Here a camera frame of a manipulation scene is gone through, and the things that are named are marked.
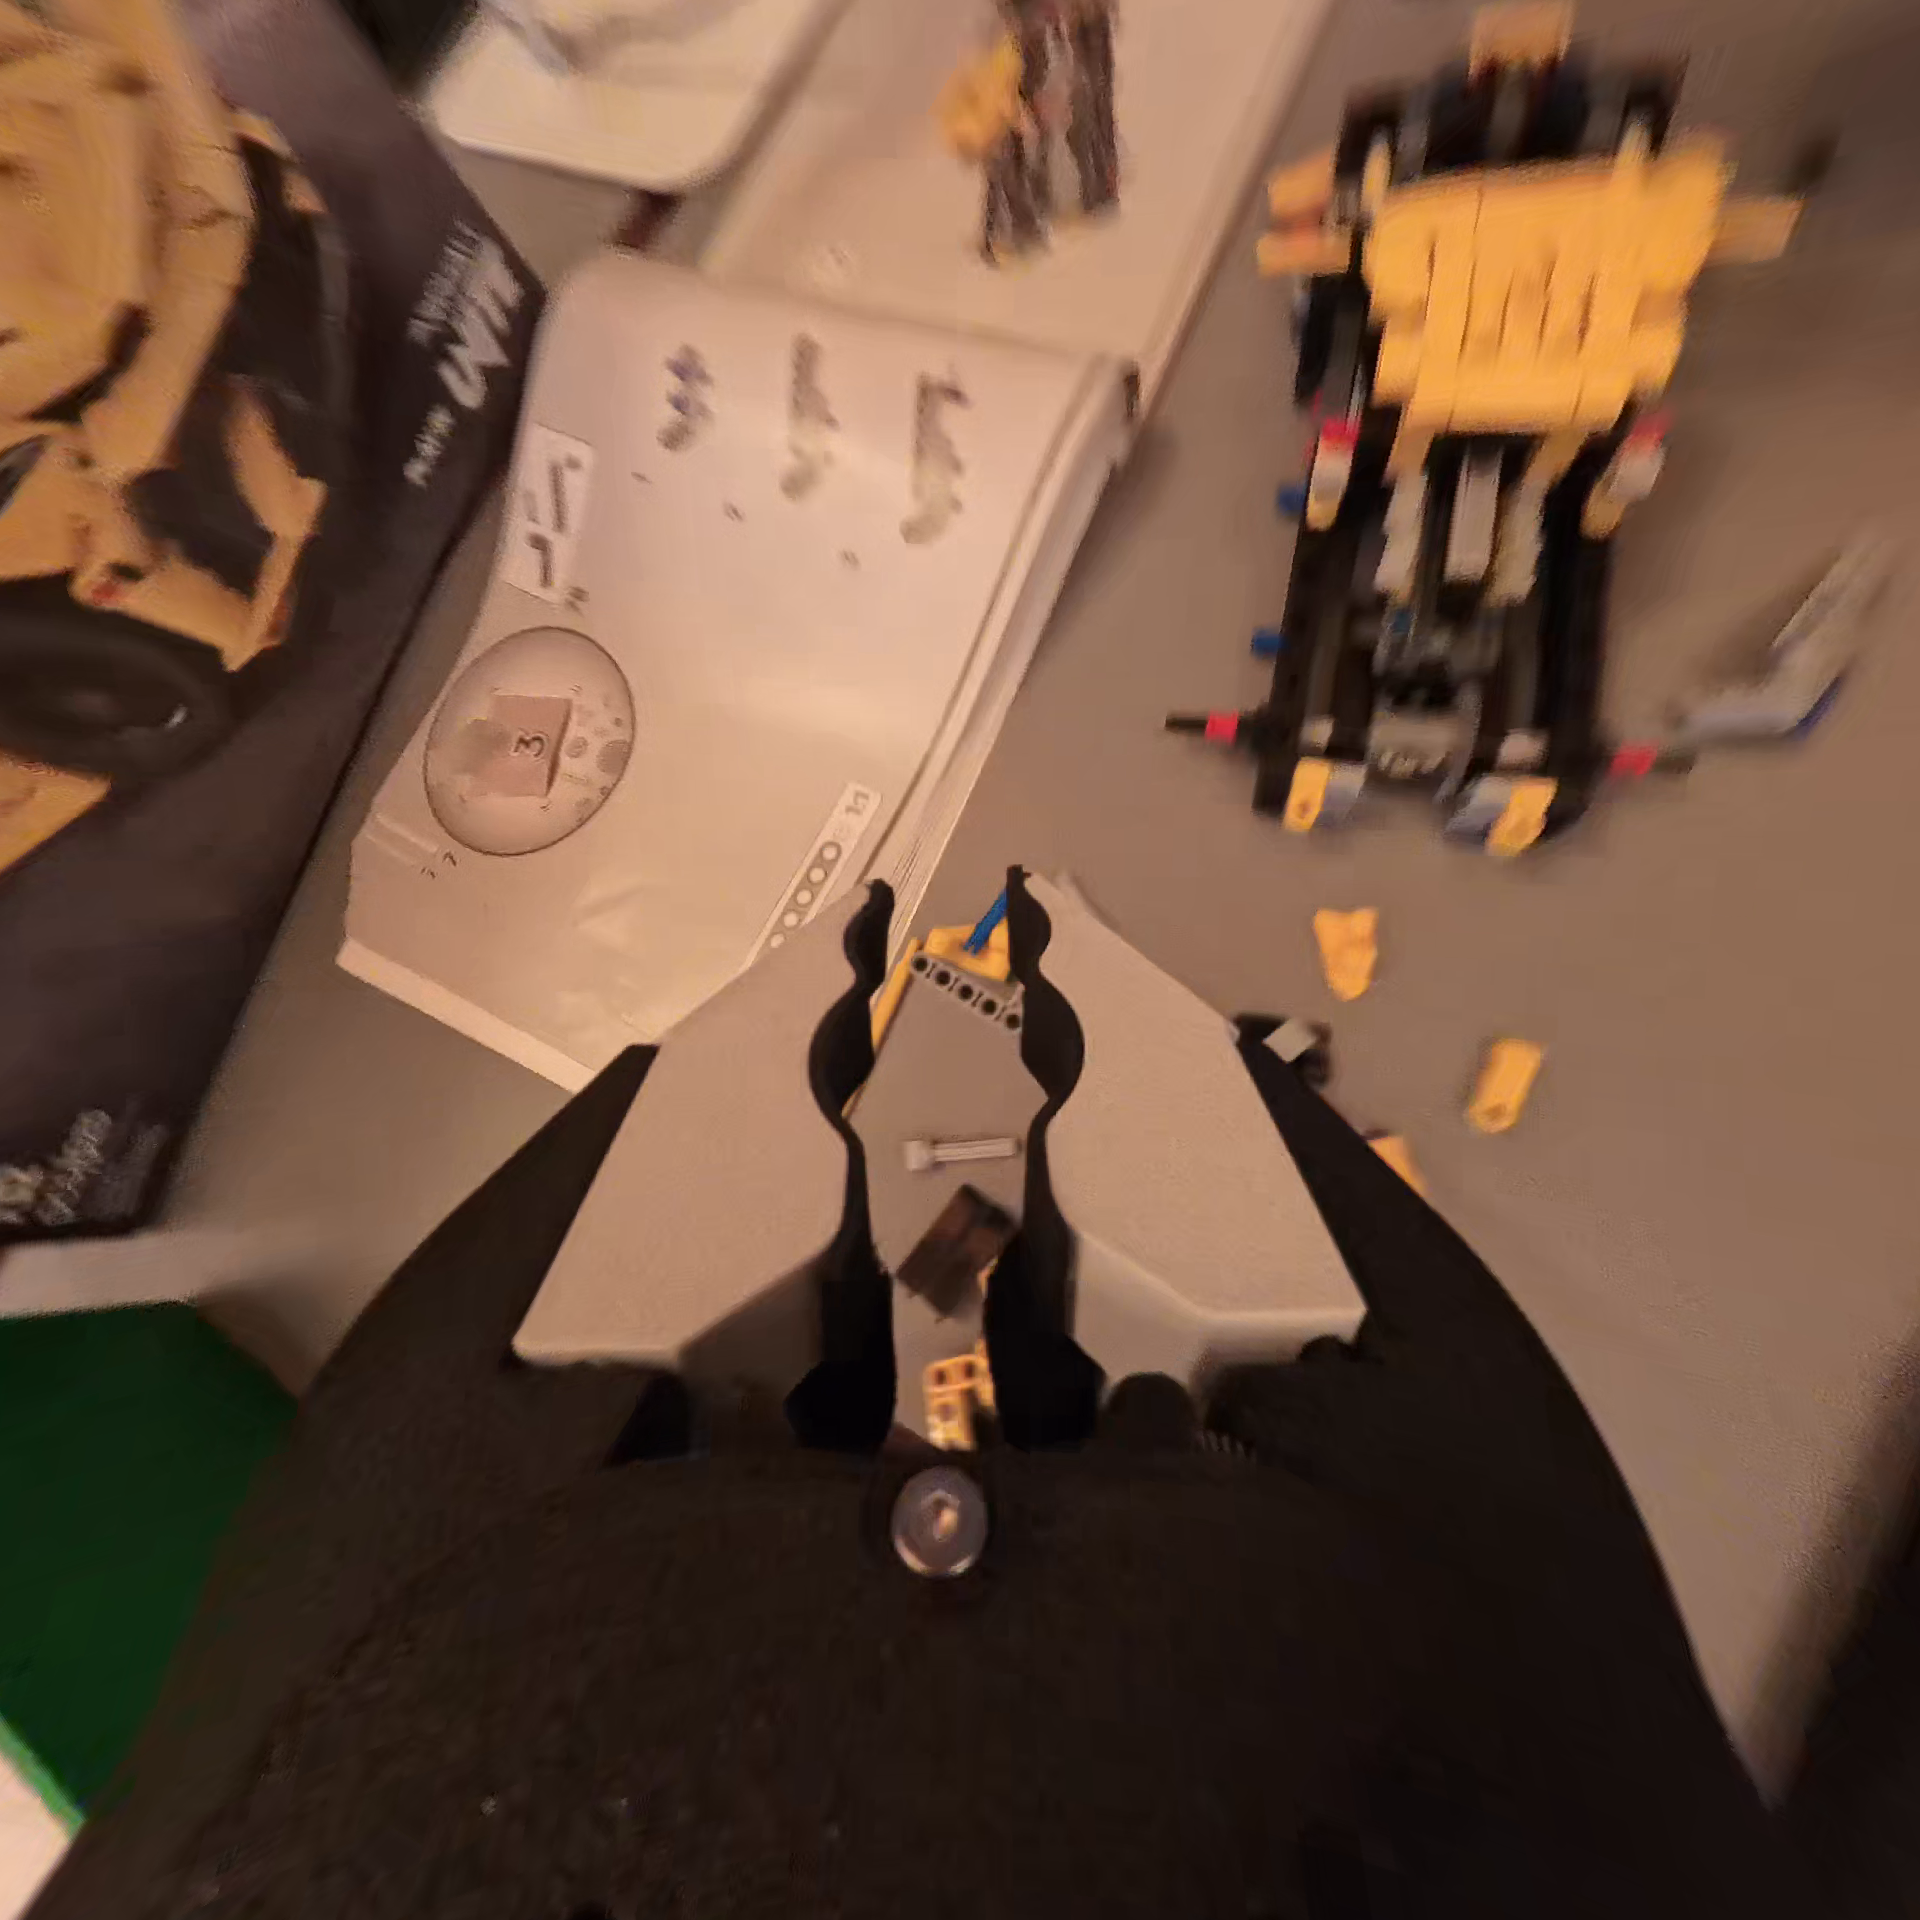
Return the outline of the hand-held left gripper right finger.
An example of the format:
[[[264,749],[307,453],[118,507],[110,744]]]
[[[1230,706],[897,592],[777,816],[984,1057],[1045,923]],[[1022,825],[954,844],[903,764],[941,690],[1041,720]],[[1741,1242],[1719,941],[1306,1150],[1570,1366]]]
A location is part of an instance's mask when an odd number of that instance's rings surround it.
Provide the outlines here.
[[[984,1308],[1005,1440],[1071,1449],[1131,1376],[1201,1402],[1352,1339],[1360,1289],[1238,1021],[1057,881],[1014,869],[1007,928],[1041,1107]]]

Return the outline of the partly built yellow toy car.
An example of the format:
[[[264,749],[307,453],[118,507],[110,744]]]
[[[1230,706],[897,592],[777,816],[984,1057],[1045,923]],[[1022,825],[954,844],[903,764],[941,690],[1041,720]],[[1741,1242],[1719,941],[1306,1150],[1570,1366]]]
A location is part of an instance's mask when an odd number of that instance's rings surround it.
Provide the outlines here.
[[[1394,784],[1519,858],[1695,765],[1600,720],[1614,546],[1667,465],[1696,281],[1787,250],[1833,139],[1741,193],[1719,136],[1674,131],[1685,74],[1592,58],[1567,4],[1489,6],[1269,178],[1258,268],[1294,281],[1313,421],[1271,681],[1165,729],[1246,755],[1287,833]]]

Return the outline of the green plastic bin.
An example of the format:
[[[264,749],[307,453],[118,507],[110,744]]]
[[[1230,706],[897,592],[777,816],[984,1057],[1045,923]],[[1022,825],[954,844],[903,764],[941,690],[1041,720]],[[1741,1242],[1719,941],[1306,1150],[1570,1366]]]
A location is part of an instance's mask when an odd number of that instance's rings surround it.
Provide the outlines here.
[[[153,1709],[295,1409],[187,1304],[6,1320],[6,1761],[64,1834]]]

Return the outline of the toy car box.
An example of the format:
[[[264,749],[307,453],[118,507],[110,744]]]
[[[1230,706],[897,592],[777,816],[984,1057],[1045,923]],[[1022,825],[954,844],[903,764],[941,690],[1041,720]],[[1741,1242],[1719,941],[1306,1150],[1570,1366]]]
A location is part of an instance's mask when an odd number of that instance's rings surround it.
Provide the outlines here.
[[[541,278],[343,4],[2,4],[2,1234],[135,1233]]]

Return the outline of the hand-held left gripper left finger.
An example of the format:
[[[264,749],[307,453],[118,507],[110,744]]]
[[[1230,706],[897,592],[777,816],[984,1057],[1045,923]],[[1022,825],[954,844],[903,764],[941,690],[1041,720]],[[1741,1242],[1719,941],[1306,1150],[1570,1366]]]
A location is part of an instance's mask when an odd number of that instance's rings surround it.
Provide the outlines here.
[[[754,1384],[809,1449],[897,1424],[894,1280],[848,1104],[894,921],[864,882],[656,1046],[514,1333],[545,1370]]]

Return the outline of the open instruction booklet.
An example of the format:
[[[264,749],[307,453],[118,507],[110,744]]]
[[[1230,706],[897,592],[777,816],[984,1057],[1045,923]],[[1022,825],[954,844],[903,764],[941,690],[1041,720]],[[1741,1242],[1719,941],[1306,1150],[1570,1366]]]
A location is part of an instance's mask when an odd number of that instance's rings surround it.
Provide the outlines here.
[[[671,251],[550,298],[346,973],[576,1090],[921,901],[1329,4],[850,4]]]

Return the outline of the short grey toy beam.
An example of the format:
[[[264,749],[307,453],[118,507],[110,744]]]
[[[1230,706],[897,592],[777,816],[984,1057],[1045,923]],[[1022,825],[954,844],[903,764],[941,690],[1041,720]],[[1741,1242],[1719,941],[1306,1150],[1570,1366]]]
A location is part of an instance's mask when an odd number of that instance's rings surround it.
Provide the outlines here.
[[[910,960],[903,1018],[963,1018],[1015,1035],[1024,1028],[1024,987],[1014,977],[987,977],[950,956],[919,950]]]

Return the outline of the grey angled toy beam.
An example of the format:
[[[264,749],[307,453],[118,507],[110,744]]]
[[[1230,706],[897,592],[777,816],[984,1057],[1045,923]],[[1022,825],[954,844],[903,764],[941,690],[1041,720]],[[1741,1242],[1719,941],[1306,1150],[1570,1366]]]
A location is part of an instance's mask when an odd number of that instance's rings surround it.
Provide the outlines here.
[[[1855,667],[1891,572],[1889,540],[1866,534],[1846,546],[1744,672],[1674,709],[1674,744],[1712,752],[1782,745],[1810,732]]]

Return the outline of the grey desk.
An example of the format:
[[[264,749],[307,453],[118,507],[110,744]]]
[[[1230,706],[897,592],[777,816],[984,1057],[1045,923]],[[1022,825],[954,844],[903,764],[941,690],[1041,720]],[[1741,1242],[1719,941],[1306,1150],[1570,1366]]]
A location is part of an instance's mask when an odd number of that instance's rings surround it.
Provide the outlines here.
[[[1225,1012],[1327,1012],[1311,915],[1381,909],[1379,984],[1331,1014],[1337,1102],[1403,1131],[1549,1334],[1782,1786],[1917,1444],[1917,4],[1578,17],[1683,53],[1749,177],[1839,145],[1791,254],[1701,289],[1608,676],[1642,732],[1878,523],[1902,572],[1826,720],[1509,864],[1394,797],[1287,835],[1239,758],[1165,736],[1261,700],[1248,638],[1287,576],[1306,433],[1248,208],[921,915],[1022,861]]]

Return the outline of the dark toy panel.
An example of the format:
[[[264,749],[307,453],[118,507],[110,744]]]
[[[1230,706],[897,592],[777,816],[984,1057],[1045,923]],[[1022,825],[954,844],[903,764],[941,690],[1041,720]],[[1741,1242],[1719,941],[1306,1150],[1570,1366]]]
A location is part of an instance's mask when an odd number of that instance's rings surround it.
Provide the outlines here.
[[[897,1282],[935,1320],[965,1317],[1015,1234],[1015,1212],[960,1184],[897,1265]]]

